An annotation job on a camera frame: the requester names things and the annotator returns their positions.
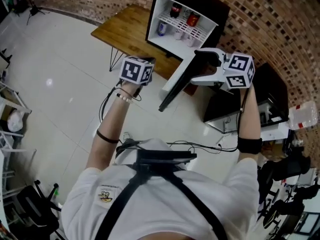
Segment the white t-shirt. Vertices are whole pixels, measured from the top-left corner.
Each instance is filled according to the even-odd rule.
[[[94,240],[109,208],[135,174],[126,165],[84,170],[62,208],[67,238]],[[257,163],[253,159],[235,165],[224,184],[193,171],[174,174],[217,216],[229,240],[246,238],[257,221],[259,203]],[[138,240],[156,232],[175,232],[195,240],[217,239],[189,199],[171,183],[154,176],[133,193],[108,239]]]

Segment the tripod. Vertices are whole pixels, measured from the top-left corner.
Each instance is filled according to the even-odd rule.
[[[29,14],[28,20],[26,22],[26,25],[28,25],[30,18],[32,16],[36,15],[37,13],[42,13],[45,15],[45,13],[43,11],[41,11],[32,0],[29,0],[29,2],[32,7],[30,10],[30,14]]]

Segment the brick wall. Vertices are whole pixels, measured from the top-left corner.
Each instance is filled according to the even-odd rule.
[[[130,4],[150,8],[153,0],[34,0],[104,22]],[[320,108],[320,0],[221,0],[231,10],[219,47],[251,54],[255,66],[268,62],[286,82],[289,106],[314,100]],[[319,124],[302,129],[307,156],[320,168]]]

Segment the beaded bracelet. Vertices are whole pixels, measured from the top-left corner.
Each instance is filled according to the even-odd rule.
[[[132,103],[132,100],[131,100],[130,98],[127,98],[127,97],[121,95],[120,93],[116,93],[116,92],[115,92],[115,95],[116,95],[117,97],[119,97],[120,99],[124,100],[125,102],[128,102],[128,103],[130,103],[130,104]]]

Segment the white tile floor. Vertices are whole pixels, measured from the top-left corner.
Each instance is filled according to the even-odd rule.
[[[13,55],[7,83],[32,109],[21,145],[37,149],[34,156],[14,155],[14,165],[27,183],[39,179],[47,191],[58,183],[57,200],[63,204],[86,165],[100,124],[100,104],[118,81],[119,70],[109,72],[111,47],[90,35],[96,26],[46,13],[33,16],[28,26],[28,11],[20,17],[7,16],[0,24],[0,49],[7,48],[6,54]],[[165,83],[153,74],[153,82],[141,92],[142,101],[130,106],[123,131],[136,140],[160,138],[215,146],[222,135],[201,121],[211,90],[198,88],[192,97],[181,93],[164,112],[159,112],[158,94]],[[236,138],[229,135],[220,143],[232,148]],[[218,182],[225,179],[238,159],[237,152],[196,152],[198,158],[190,168]],[[257,238],[259,235],[256,231],[248,238],[264,238]]]

